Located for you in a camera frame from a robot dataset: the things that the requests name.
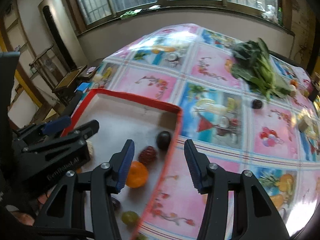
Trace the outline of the dark jujube near vegetable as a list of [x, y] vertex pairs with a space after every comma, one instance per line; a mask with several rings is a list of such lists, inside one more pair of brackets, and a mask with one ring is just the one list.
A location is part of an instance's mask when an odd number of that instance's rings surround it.
[[263, 107], [263, 102], [261, 100], [255, 99], [251, 104], [253, 109], [261, 109]]

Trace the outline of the colourful fruit print tablecloth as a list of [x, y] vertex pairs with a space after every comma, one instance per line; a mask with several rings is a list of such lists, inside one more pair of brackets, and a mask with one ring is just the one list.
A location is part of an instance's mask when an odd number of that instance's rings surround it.
[[[269, 101], [231, 74], [232, 37], [187, 23], [161, 28], [105, 58], [93, 88], [128, 92], [178, 105], [183, 121], [176, 150], [139, 228], [140, 239], [195, 239], [207, 197], [193, 187], [183, 154], [197, 149], [227, 171], [251, 170], [270, 196], [289, 235], [319, 205], [319, 117], [304, 92], [302, 68], [270, 57], [294, 97]], [[253, 109], [252, 101], [263, 101]], [[301, 133], [298, 122], [312, 126]]]

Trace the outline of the dark purple plum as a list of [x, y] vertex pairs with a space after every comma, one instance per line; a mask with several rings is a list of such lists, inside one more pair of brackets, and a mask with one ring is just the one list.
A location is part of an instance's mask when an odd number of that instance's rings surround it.
[[171, 143], [171, 134], [168, 131], [161, 131], [156, 138], [156, 144], [159, 150], [167, 151]]

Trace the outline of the green grape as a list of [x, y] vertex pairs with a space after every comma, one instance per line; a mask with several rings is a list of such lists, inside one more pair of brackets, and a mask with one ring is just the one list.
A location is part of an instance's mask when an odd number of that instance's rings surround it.
[[121, 215], [121, 221], [127, 226], [136, 225], [139, 219], [139, 215], [134, 211], [126, 211]]

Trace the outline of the white plastic bag on sill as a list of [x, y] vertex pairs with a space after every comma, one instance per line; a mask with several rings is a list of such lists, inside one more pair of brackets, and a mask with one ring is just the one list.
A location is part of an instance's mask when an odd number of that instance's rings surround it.
[[278, 23], [277, 11], [273, 5], [267, 5], [267, 10], [261, 14], [262, 18], [273, 22], [275, 24]]

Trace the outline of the green cloth on sill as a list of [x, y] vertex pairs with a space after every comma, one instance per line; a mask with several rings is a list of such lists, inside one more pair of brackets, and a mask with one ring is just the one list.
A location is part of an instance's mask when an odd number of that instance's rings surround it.
[[129, 10], [125, 12], [124, 14], [120, 15], [121, 20], [125, 20], [128, 18], [135, 17], [139, 12], [141, 12], [142, 9], [136, 9], [136, 10]]

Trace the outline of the pale cube chunk far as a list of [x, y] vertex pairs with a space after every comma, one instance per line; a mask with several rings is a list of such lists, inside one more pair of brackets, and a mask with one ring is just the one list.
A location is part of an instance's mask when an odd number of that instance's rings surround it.
[[309, 116], [305, 115], [299, 120], [297, 126], [299, 131], [303, 133], [306, 129], [312, 126], [312, 120]]

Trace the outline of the pale sugarcane piece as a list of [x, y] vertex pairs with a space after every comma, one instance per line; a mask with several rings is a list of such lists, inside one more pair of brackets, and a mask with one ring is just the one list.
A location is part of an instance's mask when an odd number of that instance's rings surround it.
[[90, 156], [90, 157], [93, 157], [93, 154], [94, 154], [93, 144], [92, 144], [92, 142], [90, 142], [89, 140], [87, 140], [86, 143], [87, 143], [87, 148], [88, 148], [89, 156]]

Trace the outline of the blue sponge block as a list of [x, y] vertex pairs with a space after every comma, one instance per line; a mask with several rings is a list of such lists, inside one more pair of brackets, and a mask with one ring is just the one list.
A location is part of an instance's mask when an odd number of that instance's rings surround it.
[[85, 93], [89, 89], [89, 87], [90, 87], [90, 83], [83, 82], [76, 88], [76, 91], [80, 91], [82, 93]]

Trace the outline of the green leafy vegetable bunch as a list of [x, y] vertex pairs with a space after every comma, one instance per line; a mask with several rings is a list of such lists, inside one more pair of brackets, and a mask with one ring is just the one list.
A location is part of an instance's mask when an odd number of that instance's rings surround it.
[[293, 92], [293, 88], [272, 67], [269, 49], [261, 38], [234, 44], [231, 51], [235, 59], [231, 67], [233, 77], [243, 79], [267, 100], [273, 95], [283, 99]]

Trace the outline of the wrinkled red jujube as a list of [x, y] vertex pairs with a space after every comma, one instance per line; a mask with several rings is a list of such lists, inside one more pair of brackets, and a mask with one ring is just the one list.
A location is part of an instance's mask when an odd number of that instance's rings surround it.
[[111, 201], [112, 201], [114, 211], [118, 211], [121, 208], [120, 201], [117, 200], [117, 198], [115, 198], [115, 197], [111, 197]]
[[142, 150], [138, 156], [138, 161], [145, 166], [153, 163], [157, 159], [157, 152], [154, 147], [148, 146]]

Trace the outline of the red rimmed white tray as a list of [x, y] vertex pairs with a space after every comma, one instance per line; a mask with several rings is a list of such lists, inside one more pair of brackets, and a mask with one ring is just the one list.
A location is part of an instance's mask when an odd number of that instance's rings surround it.
[[71, 125], [65, 128], [62, 135], [92, 120], [99, 122], [99, 130], [89, 139], [94, 153], [92, 160], [83, 166], [83, 172], [92, 171], [100, 164], [109, 162], [112, 155], [120, 152], [129, 139], [135, 145], [133, 159], [137, 160], [144, 148], [156, 146], [159, 132], [171, 133], [168, 151], [151, 165], [146, 184], [136, 189], [125, 186], [117, 195], [122, 211], [135, 211], [144, 216], [175, 150], [181, 129], [182, 109], [136, 94], [93, 89], [74, 111]]

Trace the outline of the dark wooden chair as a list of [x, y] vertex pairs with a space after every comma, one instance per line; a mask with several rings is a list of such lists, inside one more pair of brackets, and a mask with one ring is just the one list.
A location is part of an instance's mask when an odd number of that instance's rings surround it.
[[29, 63], [29, 66], [39, 73], [51, 92], [65, 106], [74, 97], [76, 86], [80, 84], [80, 75], [87, 67], [87, 65], [84, 65], [75, 67], [73, 70], [67, 70], [55, 54], [53, 43], [37, 54], [35, 59]]

